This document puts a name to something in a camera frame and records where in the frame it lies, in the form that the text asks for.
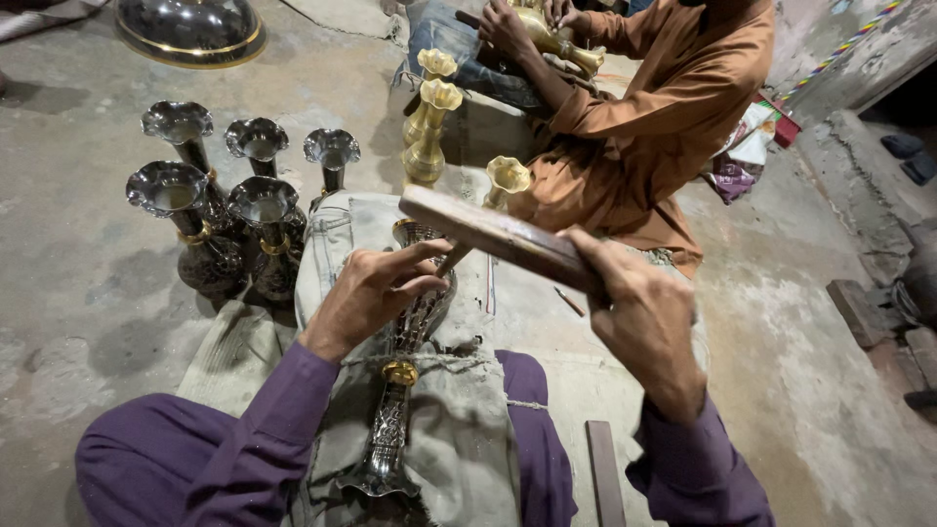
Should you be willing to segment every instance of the wooden mallet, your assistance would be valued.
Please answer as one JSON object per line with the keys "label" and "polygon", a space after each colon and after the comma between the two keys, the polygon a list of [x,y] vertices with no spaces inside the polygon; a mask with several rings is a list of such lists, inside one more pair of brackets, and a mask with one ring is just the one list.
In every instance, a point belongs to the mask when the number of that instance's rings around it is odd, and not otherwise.
{"label": "wooden mallet", "polygon": [[[476,204],[417,185],[404,187],[400,210],[458,240],[460,245],[468,247],[466,253],[471,248],[477,248],[607,302],[602,277],[567,238],[506,214],[482,209]],[[447,257],[439,271],[445,271],[446,267],[452,269],[453,266],[454,263],[449,264]]]}

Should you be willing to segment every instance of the colorful striped rope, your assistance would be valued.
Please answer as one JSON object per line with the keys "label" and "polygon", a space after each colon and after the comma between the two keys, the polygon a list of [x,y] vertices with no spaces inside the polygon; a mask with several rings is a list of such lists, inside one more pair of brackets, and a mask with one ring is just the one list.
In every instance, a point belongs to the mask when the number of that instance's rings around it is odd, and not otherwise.
{"label": "colorful striped rope", "polygon": [[811,71],[811,74],[808,75],[806,79],[804,79],[803,81],[797,83],[797,85],[794,86],[794,89],[792,89],[791,91],[787,92],[787,95],[785,95],[784,97],[782,97],[781,100],[787,100],[787,99],[791,98],[791,95],[793,95],[793,94],[797,93],[798,91],[800,91],[800,88],[803,87],[804,84],[808,83],[808,82],[810,81],[810,79],[812,79],[812,78],[814,78],[814,77],[817,76],[817,73],[820,73],[821,71],[823,71],[824,69],[826,69],[827,66],[829,66],[830,64],[832,64],[832,62],[833,62],[834,60],[836,60],[836,57],[842,55],[842,53],[845,52],[846,50],[848,50],[850,46],[852,46],[852,45],[855,44],[860,38],[862,38],[863,36],[865,36],[865,34],[868,33],[871,28],[875,27],[875,24],[878,23],[878,22],[879,22],[881,19],[883,19],[885,16],[887,16],[888,13],[894,11],[895,8],[898,6],[898,4],[901,3],[901,1],[902,1],[902,0],[896,0],[895,2],[892,2],[891,4],[888,4],[888,7],[887,7],[887,8],[882,9],[882,12],[881,12],[881,13],[875,15],[875,18],[873,18],[872,20],[870,20],[869,23],[867,23],[867,24],[865,24],[864,26],[862,26],[862,29],[860,29],[860,30],[858,31],[858,33],[856,33],[855,35],[853,35],[853,37],[850,38],[849,40],[846,40],[846,43],[845,43],[845,44],[841,45],[836,51],[833,52],[833,54],[829,55],[829,58],[827,58],[825,61],[821,62],[821,63],[820,63],[820,66],[816,67],[816,69],[815,69],[814,71]]}

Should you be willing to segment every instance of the orange kurta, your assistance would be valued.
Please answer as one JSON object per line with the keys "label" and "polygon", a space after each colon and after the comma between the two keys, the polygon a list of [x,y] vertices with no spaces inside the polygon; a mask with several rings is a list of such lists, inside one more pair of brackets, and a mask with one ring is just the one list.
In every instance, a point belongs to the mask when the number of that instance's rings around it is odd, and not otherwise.
{"label": "orange kurta", "polygon": [[692,278],[703,252],[674,192],[738,124],[774,45],[770,0],[723,1],[739,8],[702,33],[704,7],[677,0],[657,0],[630,18],[588,12],[590,45],[644,63],[622,99],[574,89],[550,122],[569,135],[530,162],[533,184],[512,196],[512,215],[554,231],[578,223],[642,250],[669,248]]}

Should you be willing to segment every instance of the wooden block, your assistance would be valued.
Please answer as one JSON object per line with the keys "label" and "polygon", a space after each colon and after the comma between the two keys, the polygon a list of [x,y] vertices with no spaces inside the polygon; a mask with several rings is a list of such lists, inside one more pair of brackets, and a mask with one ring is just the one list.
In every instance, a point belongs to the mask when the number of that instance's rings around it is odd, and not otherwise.
{"label": "wooden block", "polygon": [[929,327],[918,327],[906,332],[904,339],[911,346],[911,353],[924,373],[924,381],[928,386],[937,388],[937,333]]}
{"label": "wooden block", "polygon": [[875,306],[869,304],[866,292],[855,280],[833,280],[826,286],[826,292],[845,319],[849,330],[860,347],[868,349],[882,339],[894,337],[894,333],[885,327],[882,315]]}
{"label": "wooden block", "polygon": [[592,485],[595,488],[599,527],[625,527],[625,507],[621,503],[618,465],[608,421],[586,421],[588,454],[592,461]]}
{"label": "wooden block", "polygon": [[478,250],[585,294],[607,297],[602,277],[567,238],[418,185],[404,187],[399,206],[413,219]]}

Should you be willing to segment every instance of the man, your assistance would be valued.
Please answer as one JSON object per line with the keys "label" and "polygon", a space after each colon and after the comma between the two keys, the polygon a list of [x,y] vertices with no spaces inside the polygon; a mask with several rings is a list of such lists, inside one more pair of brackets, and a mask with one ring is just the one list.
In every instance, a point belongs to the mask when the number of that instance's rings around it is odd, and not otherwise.
{"label": "man", "polygon": [[767,76],[770,0],[656,0],[630,18],[544,0],[546,19],[591,46],[644,62],[624,98],[593,98],[547,66],[504,0],[484,7],[479,38],[507,53],[556,114],[559,134],[530,162],[534,182],[509,212],[545,229],[574,223],[642,250],[669,248],[688,278],[703,253],[674,192],[725,143]]}
{"label": "man", "polygon": [[[602,274],[613,302],[592,302],[593,330],[646,390],[638,437],[645,455],[627,474],[651,515],[672,524],[774,525],[765,492],[729,442],[693,359],[692,289],[619,244],[578,228],[569,237]],[[433,240],[397,252],[351,253],[240,419],[160,394],[102,415],[75,454],[92,522],[277,525],[290,487],[305,475],[342,358],[410,300],[448,286],[426,259],[449,249]],[[533,357],[498,351],[498,360],[509,399],[547,405],[546,379]],[[549,414],[523,406],[509,413],[524,525],[569,526],[572,474]]]}

